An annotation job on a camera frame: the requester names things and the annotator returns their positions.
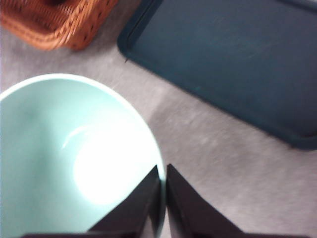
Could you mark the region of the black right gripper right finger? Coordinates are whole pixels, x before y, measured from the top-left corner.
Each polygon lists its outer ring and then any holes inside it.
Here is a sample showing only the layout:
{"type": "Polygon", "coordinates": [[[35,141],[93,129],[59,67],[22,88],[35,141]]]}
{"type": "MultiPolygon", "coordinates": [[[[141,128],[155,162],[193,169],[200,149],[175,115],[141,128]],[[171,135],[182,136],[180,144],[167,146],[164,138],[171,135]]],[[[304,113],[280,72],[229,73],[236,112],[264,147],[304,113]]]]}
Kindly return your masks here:
{"type": "Polygon", "coordinates": [[[166,166],[166,207],[177,238],[314,238],[317,192],[312,184],[181,173],[166,166]]]}

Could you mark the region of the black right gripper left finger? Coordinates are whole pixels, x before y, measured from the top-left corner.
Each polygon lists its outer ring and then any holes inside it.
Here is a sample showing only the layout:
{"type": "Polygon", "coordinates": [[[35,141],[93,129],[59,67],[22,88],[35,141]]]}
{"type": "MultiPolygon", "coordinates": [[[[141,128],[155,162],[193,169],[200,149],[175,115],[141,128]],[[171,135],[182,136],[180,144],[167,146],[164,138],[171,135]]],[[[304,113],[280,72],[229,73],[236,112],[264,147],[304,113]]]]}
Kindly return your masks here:
{"type": "Polygon", "coordinates": [[[161,223],[161,180],[154,166],[111,212],[83,233],[35,233],[25,238],[155,238],[161,223]]]}

